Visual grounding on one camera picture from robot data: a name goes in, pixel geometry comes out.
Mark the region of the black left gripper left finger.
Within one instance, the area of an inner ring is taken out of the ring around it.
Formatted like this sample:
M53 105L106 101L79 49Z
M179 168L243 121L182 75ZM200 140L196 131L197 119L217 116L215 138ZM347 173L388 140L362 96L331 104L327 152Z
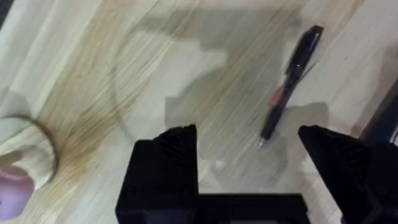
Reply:
M135 142L114 211L120 224L193 223L197 197L197 127L190 124Z

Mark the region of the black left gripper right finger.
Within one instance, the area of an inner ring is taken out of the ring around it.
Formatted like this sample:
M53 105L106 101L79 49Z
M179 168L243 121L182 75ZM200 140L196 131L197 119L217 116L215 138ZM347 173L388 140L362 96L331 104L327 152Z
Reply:
M397 146L321 126L298 135L348 224L397 224Z

